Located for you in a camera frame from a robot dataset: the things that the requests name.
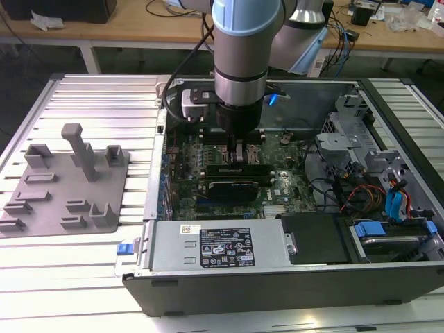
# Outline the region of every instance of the slotted aluminum surface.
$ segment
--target slotted aluminum surface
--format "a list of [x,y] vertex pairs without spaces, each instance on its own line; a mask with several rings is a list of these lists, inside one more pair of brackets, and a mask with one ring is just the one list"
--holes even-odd
[[[42,96],[0,171],[0,205],[24,171],[27,145],[40,140],[67,151],[60,130],[67,119],[77,119],[93,147],[118,142],[131,152],[122,226],[114,234],[0,240],[1,332],[356,332],[361,325],[378,332],[441,332],[444,289],[399,306],[146,317],[114,276],[114,263],[117,244],[142,234],[154,84],[153,76],[67,76]],[[123,259],[127,270],[135,265],[134,256]]]
[[[444,117],[415,86],[398,79],[370,80],[425,157],[444,178]],[[388,149],[393,142],[379,123],[375,129]]]

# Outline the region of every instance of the floor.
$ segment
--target floor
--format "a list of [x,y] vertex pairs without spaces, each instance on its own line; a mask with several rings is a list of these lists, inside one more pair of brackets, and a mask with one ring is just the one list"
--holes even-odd
[[[9,55],[0,58],[0,152],[8,144],[51,74],[86,73],[83,59],[74,47],[34,46],[32,52],[40,60],[24,46],[19,46],[18,50],[18,58]],[[144,50],[144,63],[139,62],[136,49],[97,49],[97,53],[104,74],[167,74],[179,65],[188,51]],[[381,63],[380,58],[350,57],[340,77],[410,78],[444,112],[444,63],[429,63],[421,75],[416,70],[422,60],[395,59],[387,72],[380,69]],[[181,74],[207,75],[211,70],[211,55],[199,51]],[[325,76],[333,75],[335,71],[332,69]]]

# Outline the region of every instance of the blue latch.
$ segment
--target blue latch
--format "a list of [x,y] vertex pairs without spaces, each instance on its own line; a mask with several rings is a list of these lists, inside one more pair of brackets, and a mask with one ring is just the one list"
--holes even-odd
[[133,255],[134,244],[119,244],[117,246],[117,255]]
[[436,234],[438,232],[438,228],[436,227],[435,223],[433,223],[432,221],[427,221],[426,226],[430,234]]
[[402,194],[396,191],[388,191],[386,195],[386,214],[398,223],[402,222],[400,209],[403,199]]
[[278,94],[272,94],[270,97],[270,101],[268,102],[269,106],[273,106],[276,104],[276,101],[278,101],[279,95]]
[[378,221],[364,221],[355,225],[355,230],[359,238],[371,236],[384,236],[386,234],[382,223]]

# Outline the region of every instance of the wooden desk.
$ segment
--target wooden desk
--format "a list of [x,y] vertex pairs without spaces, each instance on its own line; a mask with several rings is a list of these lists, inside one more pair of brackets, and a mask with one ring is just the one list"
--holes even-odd
[[[336,0],[334,11],[348,0]],[[11,28],[26,43],[67,45],[80,47],[88,72],[100,73],[94,47],[130,47],[140,49],[192,49],[200,39],[200,19],[190,17],[162,18],[145,11],[148,0],[118,0],[118,6],[107,24],[65,22],[64,29],[41,31],[28,21],[8,20]],[[167,14],[160,2],[153,12]],[[392,33],[384,22],[369,23],[366,27],[350,25],[350,17],[339,12],[336,17],[345,28],[360,33],[352,55],[391,58],[444,58],[444,39],[431,31],[418,29]],[[18,44],[19,41],[0,22],[0,42]],[[329,33],[319,58],[330,54],[338,43]]]

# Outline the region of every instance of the power supply label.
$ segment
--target power supply label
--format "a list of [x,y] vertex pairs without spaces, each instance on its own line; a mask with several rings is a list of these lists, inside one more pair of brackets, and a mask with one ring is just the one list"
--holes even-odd
[[200,229],[200,265],[203,268],[255,266],[250,228]]

